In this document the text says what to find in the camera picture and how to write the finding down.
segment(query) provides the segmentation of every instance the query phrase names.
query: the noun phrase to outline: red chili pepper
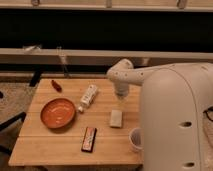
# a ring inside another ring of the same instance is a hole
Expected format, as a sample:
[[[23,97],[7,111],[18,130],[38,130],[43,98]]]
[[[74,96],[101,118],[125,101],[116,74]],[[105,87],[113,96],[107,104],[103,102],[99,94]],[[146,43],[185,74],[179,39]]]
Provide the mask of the red chili pepper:
[[[56,81],[52,80],[51,83],[52,83],[53,88],[54,88],[57,92],[59,92],[59,93],[62,92],[61,86],[60,86]]]

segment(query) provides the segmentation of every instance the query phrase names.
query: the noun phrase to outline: white bottle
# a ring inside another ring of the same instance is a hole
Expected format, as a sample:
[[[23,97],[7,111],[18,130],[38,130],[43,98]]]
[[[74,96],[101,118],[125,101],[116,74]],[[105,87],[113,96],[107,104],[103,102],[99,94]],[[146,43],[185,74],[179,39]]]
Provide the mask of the white bottle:
[[[92,103],[93,99],[98,93],[98,87],[96,85],[89,85],[84,95],[81,97],[80,106],[78,107],[78,111],[83,113],[84,108],[89,108],[90,104]]]

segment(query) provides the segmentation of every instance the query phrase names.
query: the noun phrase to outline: red bowl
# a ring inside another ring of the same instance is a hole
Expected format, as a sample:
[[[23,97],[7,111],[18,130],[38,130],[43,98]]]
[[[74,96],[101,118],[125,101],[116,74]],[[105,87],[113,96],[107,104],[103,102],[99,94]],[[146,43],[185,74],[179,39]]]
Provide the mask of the red bowl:
[[[41,121],[48,128],[61,128],[73,120],[74,104],[65,98],[57,98],[48,102],[41,111]]]

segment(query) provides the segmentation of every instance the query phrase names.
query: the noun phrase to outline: wooden table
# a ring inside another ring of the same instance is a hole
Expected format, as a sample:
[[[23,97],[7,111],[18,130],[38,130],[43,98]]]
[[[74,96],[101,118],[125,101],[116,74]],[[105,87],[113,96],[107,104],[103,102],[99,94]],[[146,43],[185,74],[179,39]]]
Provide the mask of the wooden table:
[[[139,125],[139,87],[130,87],[129,96],[117,100],[113,85],[106,79],[56,79],[63,92],[56,92],[50,79],[42,79],[38,85],[27,117],[9,160],[11,166],[39,165],[117,165],[141,164],[139,153],[132,152],[128,134]],[[59,130],[46,128],[40,120],[43,106],[59,97],[76,105],[90,84],[99,87],[94,103],[84,114],[77,114],[68,127]],[[123,110],[123,127],[110,128],[112,109]],[[93,153],[81,152],[87,126],[97,128]]]

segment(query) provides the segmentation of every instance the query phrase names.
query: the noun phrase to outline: white sponge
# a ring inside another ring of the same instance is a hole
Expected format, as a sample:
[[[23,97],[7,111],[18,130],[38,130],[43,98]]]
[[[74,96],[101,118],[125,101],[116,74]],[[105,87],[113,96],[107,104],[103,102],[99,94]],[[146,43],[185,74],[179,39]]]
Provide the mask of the white sponge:
[[[110,118],[110,127],[121,128],[122,127],[122,111],[112,110]]]

